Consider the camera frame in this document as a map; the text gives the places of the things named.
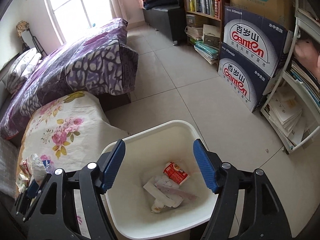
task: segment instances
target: gray plaid cloth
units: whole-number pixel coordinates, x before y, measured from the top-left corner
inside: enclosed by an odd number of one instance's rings
[[[14,198],[18,149],[0,138],[0,191]]]

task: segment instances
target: brown cardboard box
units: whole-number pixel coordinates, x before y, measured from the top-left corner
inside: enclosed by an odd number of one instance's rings
[[[294,29],[294,0],[230,0],[231,6],[268,18]]]

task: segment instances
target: red food package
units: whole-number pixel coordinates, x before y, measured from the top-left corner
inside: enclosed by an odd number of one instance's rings
[[[169,162],[166,164],[163,173],[172,179],[175,183],[181,185],[187,180],[189,175],[183,171],[177,164]]]

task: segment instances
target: window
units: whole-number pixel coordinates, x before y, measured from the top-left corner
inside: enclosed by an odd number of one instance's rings
[[[112,19],[109,0],[46,0],[48,11],[63,42],[76,40],[95,26]]]

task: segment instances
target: black leather ottoman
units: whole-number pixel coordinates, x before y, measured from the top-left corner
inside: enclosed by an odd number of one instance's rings
[[[184,32],[187,26],[186,14],[184,8],[180,8],[179,5],[157,6],[151,10],[143,9],[143,15],[147,24],[171,39],[175,46],[187,39]]]

